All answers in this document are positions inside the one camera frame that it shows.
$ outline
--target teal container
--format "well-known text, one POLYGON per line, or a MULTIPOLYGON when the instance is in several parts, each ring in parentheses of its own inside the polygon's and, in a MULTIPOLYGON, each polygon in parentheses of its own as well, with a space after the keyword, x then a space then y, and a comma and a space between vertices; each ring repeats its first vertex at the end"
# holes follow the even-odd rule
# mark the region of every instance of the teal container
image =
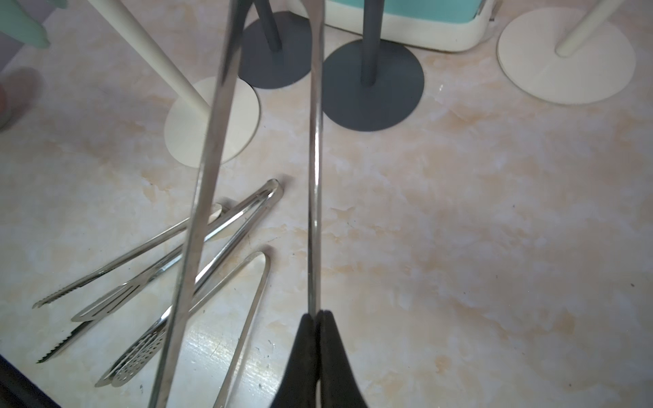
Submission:
MULTIPOLYGON (((364 0, 331 0, 363 8, 364 0)), ((444 23, 468 23, 483 0, 385 0, 384 13, 444 23)))

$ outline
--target cream stand base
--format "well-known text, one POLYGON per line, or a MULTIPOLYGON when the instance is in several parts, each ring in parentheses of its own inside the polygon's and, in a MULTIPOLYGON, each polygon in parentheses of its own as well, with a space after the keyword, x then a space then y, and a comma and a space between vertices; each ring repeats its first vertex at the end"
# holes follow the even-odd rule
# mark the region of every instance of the cream stand base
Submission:
MULTIPOLYGON (((182 164, 199 167, 211 110, 207 101, 213 99, 215 77, 201 80, 192 86, 120 0, 88 1, 180 96, 166 118, 166 147, 182 164)), ((259 123, 260 111, 254 90, 238 79, 222 155, 223 163, 233 159, 247 146, 259 123)))
POLYGON ((558 43, 584 15, 552 7, 512 21, 497 49, 507 77, 534 97, 560 104, 596 102, 624 89, 635 72, 635 50, 613 24, 603 22, 569 57, 556 54, 558 43))
MULTIPOLYGON (((205 100, 212 100, 215 76, 197 82, 194 87, 205 100)), ((247 146, 259 124, 260 113, 261 107, 254 89, 237 79, 222 163, 236 157, 247 146)), ((163 127, 163 136, 170 154, 181 164, 199 167, 207 121, 206 116, 193 109, 183 98, 172 104, 163 127)))

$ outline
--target metal rod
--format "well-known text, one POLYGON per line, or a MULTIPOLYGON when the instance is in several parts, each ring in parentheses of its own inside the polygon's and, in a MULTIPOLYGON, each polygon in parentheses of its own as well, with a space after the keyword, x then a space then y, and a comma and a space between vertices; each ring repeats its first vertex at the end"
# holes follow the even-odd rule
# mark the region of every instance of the metal rod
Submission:
POLYGON ((281 36, 279 35, 277 23, 274 21, 274 14, 269 0, 254 0, 254 7, 256 7, 256 12, 259 14, 261 27, 265 39, 268 41, 270 51, 281 51, 281 36))
POLYGON ((206 220, 215 193, 215 183, 220 169, 220 158, 225 145, 231 103, 234 98, 238 67, 240 65, 240 46, 245 18, 252 0, 230 0, 227 18, 227 38, 223 46, 220 67, 217 72, 214 102, 202 150, 197 186, 193 197, 188 235, 183 246, 182 270, 177 278, 172 299, 172 312, 166 331, 161 360, 157 368, 149 408, 164 408, 170 396, 174 371, 182 348, 183 333, 193 299, 195 275, 202 255, 206 220))
POLYGON ((311 112, 308 164, 308 313, 320 310, 322 266, 322 66, 325 55, 325 2, 302 0, 312 34, 311 112))
POLYGON ((569 57, 575 53, 624 1, 626 0, 599 0, 596 6, 565 36, 564 40, 560 41, 556 47, 556 54, 560 57, 569 57))
POLYGON ((265 283, 268 281, 268 275, 270 273, 270 259, 265 255, 265 268, 263 274, 261 275, 261 280, 259 281, 259 287, 256 289, 254 294, 254 299, 251 302, 249 307, 249 313, 245 318, 245 324, 243 325, 243 330, 240 332, 240 337, 238 338, 238 343, 236 344, 236 349, 234 350, 234 356, 231 358, 231 363, 227 369, 227 374, 225 379, 222 382, 220 387, 220 392, 217 393, 217 398, 215 399, 214 408, 225 408, 227 404, 227 396, 229 396, 229 387, 231 386, 231 380, 236 371, 236 366, 240 360, 240 353, 242 353, 243 346, 245 345, 245 340, 247 339, 247 333, 249 333, 249 327, 251 326, 251 321, 254 319, 254 314, 256 309, 259 306, 261 301, 261 296, 263 295, 263 289, 265 288, 265 283))
POLYGON ((372 86, 376 82, 381 46, 381 24, 385 0, 365 0, 363 8, 363 47, 360 65, 360 82, 372 86))

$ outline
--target marble countertop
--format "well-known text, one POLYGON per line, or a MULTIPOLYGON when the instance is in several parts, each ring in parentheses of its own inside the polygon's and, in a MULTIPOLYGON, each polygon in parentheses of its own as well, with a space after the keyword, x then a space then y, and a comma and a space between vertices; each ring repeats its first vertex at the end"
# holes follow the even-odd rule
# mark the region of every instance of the marble countertop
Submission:
MULTIPOLYGON (((325 118, 323 307, 370 407, 653 405, 653 3, 611 20, 637 70, 607 101, 539 101, 496 60, 498 33, 523 12, 592 3, 506 1, 476 48, 411 49, 426 89, 396 127, 325 118)), ((192 82, 215 74, 226 0, 125 4, 192 82)), ((165 310, 172 273, 35 362, 79 309, 173 243, 31 306, 187 217, 197 171, 165 147, 175 94, 95 9, 72 0, 45 26, 52 46, 23 48, 0 75, 17 105, 0 133, 0 353, 63 407, 145 407, 158 357, 121 388, 93 385, 165 310)), ((356 37, 327 28, 327 54, 356 37)), ((309 87, 258 89, 259 129, 220 172, 217 198, 286 185, 232 260, 274 248, 235 407, 269 404, 306 310, 309 87)), ((169 406, 212 406, 252 282, 191 319, 169 406)))

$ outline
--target beige marble surface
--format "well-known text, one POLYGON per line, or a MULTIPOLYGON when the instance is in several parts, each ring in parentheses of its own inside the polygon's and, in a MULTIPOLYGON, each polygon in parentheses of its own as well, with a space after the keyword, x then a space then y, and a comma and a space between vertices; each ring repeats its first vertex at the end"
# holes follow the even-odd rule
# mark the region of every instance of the beige marble surface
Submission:
MULTIPOLYGON (((225 0, 125 3, 192 82, 215 74, 225 0)), ((637 70, 607 101, 538 101, 495 55, 523 12, 592 3, 504 1, 478 47, 413 49, 426 89, 405 122, 364 134, 325 118, 323 305, 371 407, 653 405, 653 3, 612 18, 637 70)), ((0 133, 0 353, 63 407, 145 407, 153 363, 122 388, 93 384, 163 312, 173 274, 35 362, 163 248, 31 305, 186 217, 196 170, 165 148, 172 90, 88 3, 45 26, 51 48, 24 48, 0 76, 19 105, 0 133)), ((326 51, 355 38, 327 29, 326 51)), ((233 260, 276 250, 236 407, 267 406, 306 310, 309 84, 257 90, 259 130, 217 186, 241 200, 274 176, 287 185, 233 260)), ((170 406, 212 406, 253 286, 191 321, 170 406)))

